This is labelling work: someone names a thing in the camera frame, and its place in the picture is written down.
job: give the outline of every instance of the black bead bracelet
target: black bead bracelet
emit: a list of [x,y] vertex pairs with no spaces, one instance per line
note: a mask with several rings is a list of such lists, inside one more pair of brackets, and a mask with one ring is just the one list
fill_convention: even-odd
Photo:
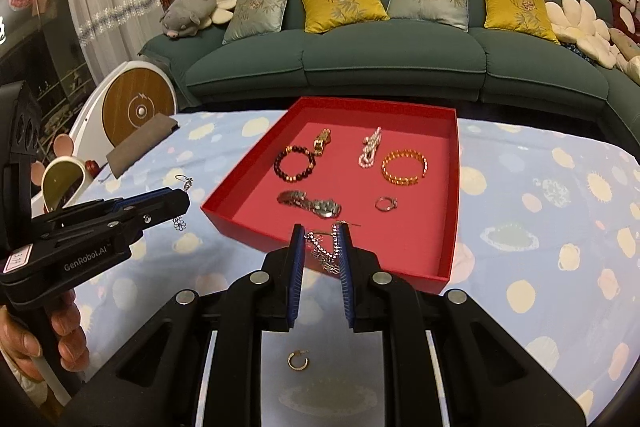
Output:
[[[306,154],[306,157],[309,158],[309,165],[306,167],[306,169],[300,172],[300,174],[296,174],[295,176],[289,176],[286,172],[283,172],[282,169],[280,168],[280,163],[282,162],[284,156],[286,156],[290,152],[298,152],[301,154]],[[309,149],[307,149],[306,147],[300,147],[299,145],[287,145],[285,147],[285,150],[280,152],[276,156],[276,160],[273,162],[273,171],[276,173],[278,178],[283,179],[287,183],[295,183],[308,177],[308,175],[311,174],[315,166],[316,166],[316,157],[313,155],[313,153]]]

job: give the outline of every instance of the sofa armrest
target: sofa armrest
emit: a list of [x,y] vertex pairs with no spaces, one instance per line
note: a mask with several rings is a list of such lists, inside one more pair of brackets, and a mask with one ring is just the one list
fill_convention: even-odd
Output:
[[191,107],[200,105],[200,101],[191,94],[184,82],[184,75],[198,60],[222,45],[226,26],[211,26],[201,30],[194,37],[170,39],[158,35],[147,42],[139,55],[145,55],[159,61],[169,68],[174,84]]

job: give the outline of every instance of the gold bracelet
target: gold bracelet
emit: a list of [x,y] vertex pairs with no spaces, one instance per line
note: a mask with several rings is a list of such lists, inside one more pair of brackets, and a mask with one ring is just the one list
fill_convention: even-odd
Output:
[[[411,178],[402,178],[400,176],[392,176],[386,171],[386,164],[390,161],[395,160],[396,158],[414,158],[422,163],[422,176],[412,176]],[[425,174],[427,174],[427,158],[425,158],[421,153],[417,152],[414,149],[402,149],[399,151],[393,151],[386,155],[385,159],[382,160],[382,175],[385,177],[385,180],[389,183],[393,183],[394,185],[415,185],[417,184],[420,177],[424,178]]]

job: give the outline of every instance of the yellow pillow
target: yellow pillow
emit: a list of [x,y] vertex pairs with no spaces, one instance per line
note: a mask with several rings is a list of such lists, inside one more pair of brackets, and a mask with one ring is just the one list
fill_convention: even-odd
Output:
[[380,0],[302,0],[302,3],[307,33],[324,33],[354,22],[389,20]]
[[527,33],[560,44],[551,29],[545,0],[486,0],[484,27]]

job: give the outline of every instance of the gold hoop earring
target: gold hoop earring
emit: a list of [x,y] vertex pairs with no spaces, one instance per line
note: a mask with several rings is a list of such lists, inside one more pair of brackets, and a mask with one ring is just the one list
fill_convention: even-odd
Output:
[[287,357],[287,364],[289,364],[289,367],[294,371],[304,371],[307,365],[309,365],[309,359],[307,357],[305,357],[305,363],[303,363],[303,365],[301,365],[300,367],[296,367],[295,365],[293,365],[291,363],[291,359],[293,359],[293,357],[297,357],[298,355],[306,355],[308,352],[308,349],[296,349],[293,353],[289,353],[289,356]]

